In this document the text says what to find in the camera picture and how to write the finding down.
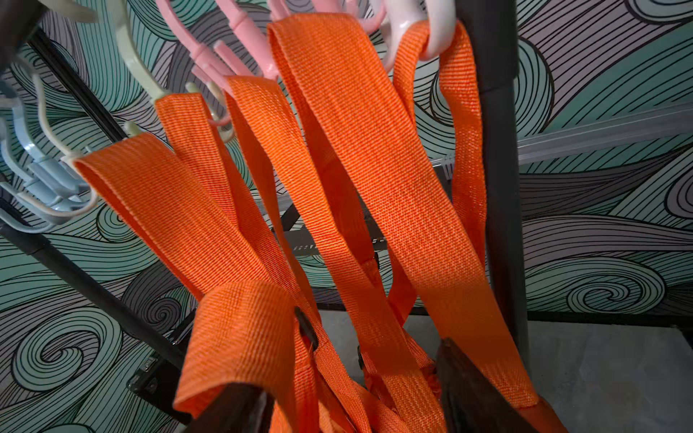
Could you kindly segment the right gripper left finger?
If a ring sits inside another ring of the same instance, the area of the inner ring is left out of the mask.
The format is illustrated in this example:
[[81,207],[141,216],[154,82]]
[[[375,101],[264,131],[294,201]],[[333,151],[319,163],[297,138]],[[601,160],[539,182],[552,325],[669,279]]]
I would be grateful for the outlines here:
[[185,433],[268,432],[274,397],[249,384],[229,384]]

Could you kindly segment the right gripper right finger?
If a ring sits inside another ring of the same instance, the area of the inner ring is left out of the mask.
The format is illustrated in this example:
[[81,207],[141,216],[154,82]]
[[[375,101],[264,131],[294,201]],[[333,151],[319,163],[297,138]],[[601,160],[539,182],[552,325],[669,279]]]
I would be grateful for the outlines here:
[[449,432],[534,432],[450,338],[436,359],[441,406]]

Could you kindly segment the large orange backpack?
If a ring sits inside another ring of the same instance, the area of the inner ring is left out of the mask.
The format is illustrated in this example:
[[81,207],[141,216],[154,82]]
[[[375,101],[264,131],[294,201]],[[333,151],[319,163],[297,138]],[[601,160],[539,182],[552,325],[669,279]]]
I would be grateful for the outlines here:
[[275,183],[290,193],[345,303],[357,332],[366,377],[374,389],[352,381],[336,350],[316,351],[319,371],[347,411],[359,409],[378,432],[442,432],[439,399],[422,373],[423,350],[402,328],[385,297],[375,251],[356,190],[325,138],[304,141],[279,85],[270,79],[235,76],[227,101],[254,184],[299,283],[310,288],[280,217]]

